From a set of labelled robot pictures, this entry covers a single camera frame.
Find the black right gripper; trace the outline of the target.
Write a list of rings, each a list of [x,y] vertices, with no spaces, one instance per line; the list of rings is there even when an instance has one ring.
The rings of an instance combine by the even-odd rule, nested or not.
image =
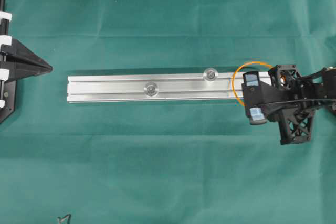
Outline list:
[[[280,91],[268,106],[275,111],[269,116],[277,121],[280,144],[301,144],[310,141],[317,105],[314,74],[302,76],[296,65],[276,65],[268,71],[271,85]]]

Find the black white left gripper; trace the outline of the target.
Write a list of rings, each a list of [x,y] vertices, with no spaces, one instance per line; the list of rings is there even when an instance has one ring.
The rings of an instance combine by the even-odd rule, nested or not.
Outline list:
[[[11,20],[12,14],[1,11],[1,123],[15,111],[16,80],[53,70],[45,60],[8,35]]]

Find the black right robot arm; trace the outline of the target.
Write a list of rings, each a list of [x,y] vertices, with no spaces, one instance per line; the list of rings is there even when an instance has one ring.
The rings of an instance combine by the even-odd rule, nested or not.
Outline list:
[[[277,94],[266,102],[267,118],[278,123],[280,144],[310,141],[316,110],[335,111],[335,68],[302,76],[295,65],[276,65],[268,74]]]

